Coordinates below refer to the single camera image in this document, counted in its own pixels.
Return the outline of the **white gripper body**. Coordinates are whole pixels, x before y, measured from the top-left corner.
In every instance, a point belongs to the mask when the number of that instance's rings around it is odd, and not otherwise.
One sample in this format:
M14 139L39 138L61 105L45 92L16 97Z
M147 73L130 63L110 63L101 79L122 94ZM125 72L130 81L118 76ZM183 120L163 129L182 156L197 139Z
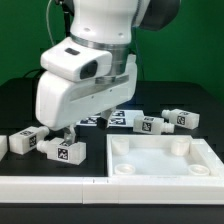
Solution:
M41 66L46 72L38 83L36 118L54 131L127 102L135 92L133 54L123 74L110 77L110 52L84 47L67 37L42 54Z

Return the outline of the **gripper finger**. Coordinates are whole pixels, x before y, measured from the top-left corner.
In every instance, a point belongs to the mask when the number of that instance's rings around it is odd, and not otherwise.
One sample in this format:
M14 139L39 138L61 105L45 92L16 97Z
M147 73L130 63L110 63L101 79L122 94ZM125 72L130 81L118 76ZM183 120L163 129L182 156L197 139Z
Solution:
M109 127L109 121L114 113L114 110L106 110L100 114L100 117L97 119L97 127L105 130Z
M75 138L76 138L76 132L74 125L71 124L70 126L67 126L63 129L64 131L64 141L68 144L74 144L75 143Z

